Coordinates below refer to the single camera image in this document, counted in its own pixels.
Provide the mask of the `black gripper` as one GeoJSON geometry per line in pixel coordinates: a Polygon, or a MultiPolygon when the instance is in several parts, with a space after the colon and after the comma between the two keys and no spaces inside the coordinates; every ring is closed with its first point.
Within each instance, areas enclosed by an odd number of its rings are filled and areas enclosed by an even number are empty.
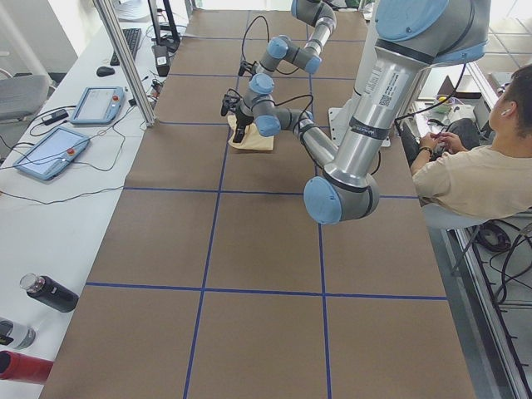
{"type": "Polygon", "coordinates": [[[241,60],[239,63],[238,76],[242,77],[245,74],[254,76],[257,73],[259,66],[260,64],[257,61],[247,62],[245,60],[241,60]]]}
{"type": "Polygon", "coordinates": [[[246,126],[250,126],[254,122],[253,115],[244,109],[242,96],[227,91],[221,101],[220,115],[222,117],[229,115],[234,117],[234,121],[229,123],[235,129],[232,142],[241,143],[245,137],[246,126]]]}

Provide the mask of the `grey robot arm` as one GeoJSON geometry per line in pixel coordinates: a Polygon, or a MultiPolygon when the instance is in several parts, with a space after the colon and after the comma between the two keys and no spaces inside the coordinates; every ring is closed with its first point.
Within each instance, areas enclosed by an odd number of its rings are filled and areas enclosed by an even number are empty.
{"type": "Polygon", "coordinates": [[[238,76],[243,76],[246,72],[251,76],[258,73],[272,76],[281,62],[287,62],[310,75],[318,71],[322,64],[320,55],[337,26],[336,15],[324,1],[305,0],[293,0],[291,13],[300,22],[314,28],[306,43],[300,47],[286,35],[273,37],[268,40],[260,60],[247,62],[245,56],[242,56],[238,76]]]}
{"type": "Polygon", "coordinates": [[[307,73],[316,72],[321,54],[333,34],[337,19],[323,1],[295,1],[292,14],[313,28],[300,47],[289,37],[272,38],[262,58],[243,63],[241,72],[251,77],[247,90],[225,95],[221,114],[233,113],[235,137],[241,140],[247,126],[263,137],[291,131],[300,140],[322,174],[303,191],[308,214],[320,224],[361,219],[379,201],[372,162],[416,77],[431,67],[454,66],[480,59],[485,52],[490,3],[487,1],[381,1],[364,45],[352,103],[343,112],[346,129],[333,142],[303,110],[276,105],[273,74],[280,62],[307,73]]]}

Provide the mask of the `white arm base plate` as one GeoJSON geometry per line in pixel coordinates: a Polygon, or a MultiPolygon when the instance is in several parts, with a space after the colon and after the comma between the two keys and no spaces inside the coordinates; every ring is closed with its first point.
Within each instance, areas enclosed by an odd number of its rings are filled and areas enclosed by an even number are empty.
{"type": "Polygon", "coordinates": [[[356,104],[349,100],[342,107],[332,107],[328,109],[328,124],[332,141],[336,145],[341,145],[344,136],[351,130],[370,138],[381,140],[381,147],[389,147],[390,131],[392,123],[386,121],[385,125],[378,125],[378,121],[364,121],[361,116],[354,116],[356,104]]]}

